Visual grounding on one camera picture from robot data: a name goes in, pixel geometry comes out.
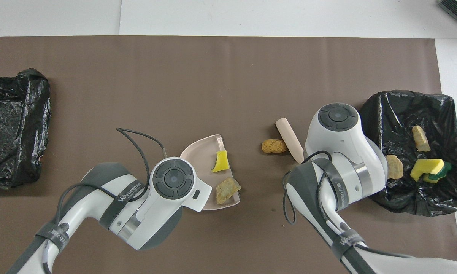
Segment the black bag lined bin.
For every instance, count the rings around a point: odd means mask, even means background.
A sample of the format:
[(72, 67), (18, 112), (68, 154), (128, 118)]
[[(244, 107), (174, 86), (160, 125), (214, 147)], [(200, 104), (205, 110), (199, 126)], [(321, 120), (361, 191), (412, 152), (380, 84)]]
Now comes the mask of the black bag lined bin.
[[(426, 217), (457, 211), (457, 118), (454, 99), (442, 94), (386, 91), (372, 95), (360, 108), (362, 128), (386, 155), (403, 163), (403, 177), (388, 179), (371, 199), (393, 213)], [(431, 151), (417, 151), (412, 127), (425, 131)], [(452, 165), (437, 183), (410, 176), (418, 159), (439, 158)]]
[(48, 145), (51, 86), (34, 68), (0, 77), (0, 188), (36, 182)]

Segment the pale pink plastic dustpan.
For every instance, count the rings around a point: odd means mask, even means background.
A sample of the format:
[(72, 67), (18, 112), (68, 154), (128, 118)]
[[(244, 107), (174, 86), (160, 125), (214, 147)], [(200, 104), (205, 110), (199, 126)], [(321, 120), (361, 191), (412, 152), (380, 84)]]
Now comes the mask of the pale pink plastic dustpan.
[(229, 177), (234, 178), (230, 164), (228, 164), (228, 168), (225, 170), (212, 172), (219, 151), (226, 151), (223, 137), (221, 135), (212, 135), (199, 139), (187, 146), (180, 155), (180, 158), (192, 164), (194, 170), (197, 172), (197, 177), (212, 187), (203, 210), (219, 210), (235, 206), (240, 202), (240, 195), (237, 191), (223, 204), (218, 204), (216, 201), (217, 185)]

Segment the brown croquette shaped chunk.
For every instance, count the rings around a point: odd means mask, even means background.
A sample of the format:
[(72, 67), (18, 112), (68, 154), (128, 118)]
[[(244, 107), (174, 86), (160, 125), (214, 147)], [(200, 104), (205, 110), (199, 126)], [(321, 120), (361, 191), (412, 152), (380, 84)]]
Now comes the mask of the brown croquette shaped chunk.
[(286, 143), (282, 139), (266, 139), (261, 144), (264, 153), (283, 153), (288, 150)]

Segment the beige hand brush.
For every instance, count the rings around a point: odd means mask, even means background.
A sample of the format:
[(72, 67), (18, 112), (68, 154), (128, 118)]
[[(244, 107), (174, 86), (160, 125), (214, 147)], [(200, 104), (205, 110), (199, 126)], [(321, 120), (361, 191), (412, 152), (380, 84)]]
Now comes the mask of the beige hand brush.
[(288, 120), (286, 118), (280, 118), (275, 122), (275, 125), (296, 163), (303, 163), (303, 160), (305, 159), (303, 146), (300, 144)]

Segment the yellow sponge piece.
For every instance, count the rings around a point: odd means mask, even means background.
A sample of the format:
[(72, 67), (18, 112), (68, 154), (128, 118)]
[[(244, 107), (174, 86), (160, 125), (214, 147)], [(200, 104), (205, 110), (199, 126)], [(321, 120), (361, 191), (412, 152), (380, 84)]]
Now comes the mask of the yellow sponge piece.
[(230, 168), (230, 163), (227, 158), (227, 151), (221, 150), (216, 153), (216, 160), (214, 167), (212, 168), (212, 173), (217, 173), (222, 170), (228, 170)]
[(437, 183), (441, 178), (446, 177), (448, 172), (451, 170), (452, 165), (449, 162), (444, 162), (444, 166), (436, 174), (425, 174), (423, 175), (423, 180), (428, 183)]
[(418, 159), (412, 167), (410, 176), (416, 182), (423, 174), (437, 175), (445, 166), (444, 160), (439, 158)]

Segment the brown table mat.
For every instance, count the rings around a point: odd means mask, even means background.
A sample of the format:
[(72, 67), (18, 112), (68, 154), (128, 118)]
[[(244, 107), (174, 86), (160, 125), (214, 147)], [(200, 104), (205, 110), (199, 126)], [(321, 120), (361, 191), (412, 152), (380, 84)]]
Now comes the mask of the brown table mat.
[(159, 139), (170, 156), (222, 135), (241, 202), (185, 209), (157, 248), (136, 251), (85, 220), (54, 274), (347, 274), (315, 230), (282, 213), (290, 154), (267, 155), (285, 117), (304, 142), (325, 104), (356, 108), (376, 92), (442, 92), (432, 39), (302, 37), (0, 37), (0, 76), (34, 68), (51, 85), (41, 177), (0, 189), (0, 274), (52, 219), (60, 195), (98, 163), (145, 168), (117, 127)]

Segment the beige stone chunk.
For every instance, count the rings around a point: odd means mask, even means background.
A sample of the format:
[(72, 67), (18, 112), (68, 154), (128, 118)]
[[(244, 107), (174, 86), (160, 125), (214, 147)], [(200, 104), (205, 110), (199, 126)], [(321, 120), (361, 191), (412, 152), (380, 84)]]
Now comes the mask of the beige stone chunk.
[(233, 177), (226, 178), (216, 186), (217, 204), (224, 204), (240, 189), (242, 189), (242, 187), (236, 179), (234, 179)]
[(416, 150), (428, 152), (431, 151), (428, 138), (425, 135), (425, 131), (420, 126), (416, 125), (412, 127), (413, 139), (415, 142)]
[(386, 155), (388, 165), (387, 179), (400, 179), (403, 177), (403, 163), (396, 155)]

